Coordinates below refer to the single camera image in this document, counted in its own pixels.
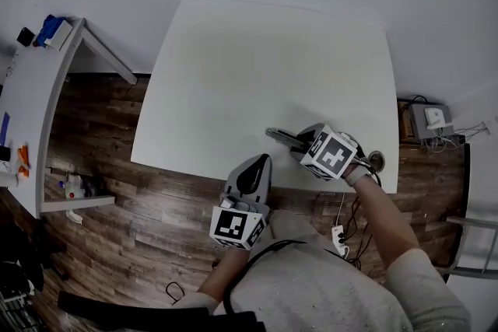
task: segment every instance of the person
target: person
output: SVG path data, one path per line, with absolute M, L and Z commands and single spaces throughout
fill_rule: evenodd
M 345 180 L 361 201 L 386 268 L 385 286 L 334 255 L 331 241 L 304 219 L 274 211 L 251 252 L 228 249 L 198 291 L 175 307 L 207 307 L 224 314 L 226 287 L 250 256 L 274 242 L 293 239 L 305 243 L 264 253 L 233 288 L 230 303 L 236 313 L 253 311 L 266 330 L 470 330 L 468 310 L 420 249 L 401 212 L 362 168 L 350 165 Z

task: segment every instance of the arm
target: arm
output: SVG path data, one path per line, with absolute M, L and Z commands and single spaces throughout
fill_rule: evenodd
M 361 200 L 369 230 L 386 268 L 410 249 L 420 248 L 410 224 L 371 177 L 361 177 L 353 188 Z
M 225 288 L 242 271 L 249 260 L 249 254 L 249 250 L 228 249 L 218 266 L 208 275 L 197 292 L 221 302 Z
M 387 269 L 386 285 L 401 303 L 413 330 L 470 330 L 467 309 L 430 263 L 410 224 L 369 176 L 353 188 Z

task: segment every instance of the white box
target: white box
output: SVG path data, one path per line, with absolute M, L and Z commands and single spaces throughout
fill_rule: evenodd
M 215 206 L 209 236 L 223 246 L 250 250 L 266 227 L 261 213 Z
M 355 154 L 356 148 L 325 124 L 300 163 L 321 179 L 338 179 Z
M 53 47 L 55 50 L 59 51 L 71 31 L 72 26 L 70 26 L 67 21 L 62 21 L 61 25 L 59 25 L 55 31 L 54 36 L 50 39 L 45 39 L 44 43 L 47 46 Z

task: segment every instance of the gray sleeve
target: gray sleeve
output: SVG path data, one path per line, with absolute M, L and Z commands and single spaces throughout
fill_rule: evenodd
M 470 330 L 470 314 L 430 263 L 423 250 L 401 255 L 386 273 L 413 330 Z

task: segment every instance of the wrist strap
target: wrist strap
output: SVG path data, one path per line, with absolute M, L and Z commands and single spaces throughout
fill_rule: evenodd
M 365 166 L 358 165 L 350 174 L 344 177 L 344 181 L 352 187 L 353 184 L 363 176 L 369 176 L 370 172 L 367 170 Z

